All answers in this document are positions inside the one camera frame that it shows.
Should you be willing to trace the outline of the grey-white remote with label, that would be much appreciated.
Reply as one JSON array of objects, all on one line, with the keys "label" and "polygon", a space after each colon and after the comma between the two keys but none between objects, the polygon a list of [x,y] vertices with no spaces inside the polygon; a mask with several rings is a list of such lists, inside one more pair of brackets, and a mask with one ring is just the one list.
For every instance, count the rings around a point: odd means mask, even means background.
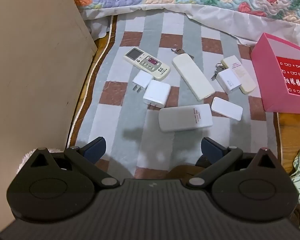
[{"label": "grey-white remote with label", "polygon": [[162,108],[159,111],[162,132],[179,132],[213,125],[209,104]]}]

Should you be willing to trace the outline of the long white remote back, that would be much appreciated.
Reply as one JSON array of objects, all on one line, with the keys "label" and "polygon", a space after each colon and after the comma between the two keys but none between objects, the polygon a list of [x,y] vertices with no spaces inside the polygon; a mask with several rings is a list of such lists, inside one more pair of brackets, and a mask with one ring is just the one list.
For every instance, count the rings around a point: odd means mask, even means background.
[{"label": "long white remote back", "polygon": [[176,56],[172,63],[198,101],[215,93],[211,83],[188,54]]}]

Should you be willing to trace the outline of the cream remote with label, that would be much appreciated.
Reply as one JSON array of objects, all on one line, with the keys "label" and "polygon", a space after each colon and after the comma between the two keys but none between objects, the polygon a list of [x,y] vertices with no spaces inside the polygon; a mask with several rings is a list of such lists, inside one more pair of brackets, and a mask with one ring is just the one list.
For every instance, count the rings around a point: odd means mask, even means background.
[{"label": "cream remote with label", "polygon": [[235,55],[222,59],[221,64],[234,72],[241,83],[240,90],[243,94],[249,94],[256,88],[253,78]]}]

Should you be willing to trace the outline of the white cube charger adapter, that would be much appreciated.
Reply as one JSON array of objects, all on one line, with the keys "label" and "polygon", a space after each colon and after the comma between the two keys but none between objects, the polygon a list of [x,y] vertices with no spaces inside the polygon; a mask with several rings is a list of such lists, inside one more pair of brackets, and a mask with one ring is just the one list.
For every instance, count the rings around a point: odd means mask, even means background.
[{"label": "white cube charger adapter", "polygon": [[231,93],[233,90],[236,90],[241,86],[241,82],[238,77],[230,68],[219,72],[216,76],[216,80],[226,94]]}]

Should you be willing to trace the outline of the large white plug charger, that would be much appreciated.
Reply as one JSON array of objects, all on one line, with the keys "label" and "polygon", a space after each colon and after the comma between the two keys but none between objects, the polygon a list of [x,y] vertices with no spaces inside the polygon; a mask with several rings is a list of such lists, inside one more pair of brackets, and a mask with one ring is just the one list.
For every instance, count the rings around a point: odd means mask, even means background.
[{"label": "large white plug charger", "polygon": [[143,96],[143,102],[147,105],[164,108],[171,91],[171,85],[157,80],[152,80]]}]

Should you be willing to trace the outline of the small white plug charger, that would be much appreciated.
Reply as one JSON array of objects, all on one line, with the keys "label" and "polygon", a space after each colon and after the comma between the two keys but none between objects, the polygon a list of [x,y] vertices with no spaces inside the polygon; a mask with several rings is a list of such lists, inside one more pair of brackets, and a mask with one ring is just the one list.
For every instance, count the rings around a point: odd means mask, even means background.
[{"label": "small white plug charger", "polygon": [[139,93],[141,90],[146,90],[149,83],[153,80],[153,76],[143,70],[140,70],[133,79],[133,91]]}]

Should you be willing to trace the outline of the air conditioner remote with screen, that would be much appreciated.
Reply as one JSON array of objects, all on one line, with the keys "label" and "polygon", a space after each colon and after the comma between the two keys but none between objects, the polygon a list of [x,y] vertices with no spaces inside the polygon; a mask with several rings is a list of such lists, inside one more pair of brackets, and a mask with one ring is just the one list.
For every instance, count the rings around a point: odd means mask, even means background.
[{"label": "air conditioner remote with screen", "polygon": [[171,68],[167,64],[138,47],[133,47],[123,58],[133,66],[139,68],[139,70],[151,74],[158,81],[165,79],[171,71]]}]

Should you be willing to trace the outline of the checkered striped floor mat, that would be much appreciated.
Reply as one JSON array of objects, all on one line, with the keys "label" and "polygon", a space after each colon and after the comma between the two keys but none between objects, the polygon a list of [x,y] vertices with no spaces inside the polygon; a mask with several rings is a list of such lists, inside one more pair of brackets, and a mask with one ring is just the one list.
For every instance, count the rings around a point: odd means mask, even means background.
[{"label": "checkered striped floor mat", "polygon": [[[154,80],[125,60],[136,49],[168,66],[175,51],[183,49],[215,92],[197,99],[175,68],[162,81]],[[114,18],[69,144],[82,147],[103,137],[105,154],[88,158],[120,180],[163,178],[178,165],[196,163],[203,137],[247,152],[263,146],[276,152],[275,116],[264,111],[259,89],[226,93],[212,79],[216,65],[229,56],[255,77],[250,53],[250,47],[232,36],[183,14],[137,11]]]}]

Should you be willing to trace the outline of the pink cardboard box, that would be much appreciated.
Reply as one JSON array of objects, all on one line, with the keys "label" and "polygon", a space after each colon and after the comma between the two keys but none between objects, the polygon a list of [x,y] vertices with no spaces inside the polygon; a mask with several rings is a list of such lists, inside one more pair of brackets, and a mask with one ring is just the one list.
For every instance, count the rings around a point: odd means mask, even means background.
[{"label": "pink cardboard box", "polygon": [[251,60],[264,110],[300,114],[300,47],[264,33]]}]

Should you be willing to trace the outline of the beige wooden cabinet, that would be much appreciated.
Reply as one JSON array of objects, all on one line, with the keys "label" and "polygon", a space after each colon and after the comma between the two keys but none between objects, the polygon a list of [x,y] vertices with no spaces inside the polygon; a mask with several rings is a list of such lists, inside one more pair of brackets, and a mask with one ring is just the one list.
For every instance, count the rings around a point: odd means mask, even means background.
[{"label": "beige wooden cabinet", "polygon": [[23,156],[65,148],[95,53],[74,0],[0,0],[0,231]]}]

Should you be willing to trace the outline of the white bed sheet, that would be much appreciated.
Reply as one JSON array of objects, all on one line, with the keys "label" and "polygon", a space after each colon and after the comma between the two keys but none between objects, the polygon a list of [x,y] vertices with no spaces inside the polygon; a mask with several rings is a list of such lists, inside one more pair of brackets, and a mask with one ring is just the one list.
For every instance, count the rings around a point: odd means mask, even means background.
[{"label": "white bed sheet", "polygon": [[245,40],[258,41],[268,33],[300,46],[300,24],[255,16],[243,12],[198,4],[141,4],[125,7],[83,9],[84,20],[128,14],[137,10],[169,10],[185,14],[188,18]]}]

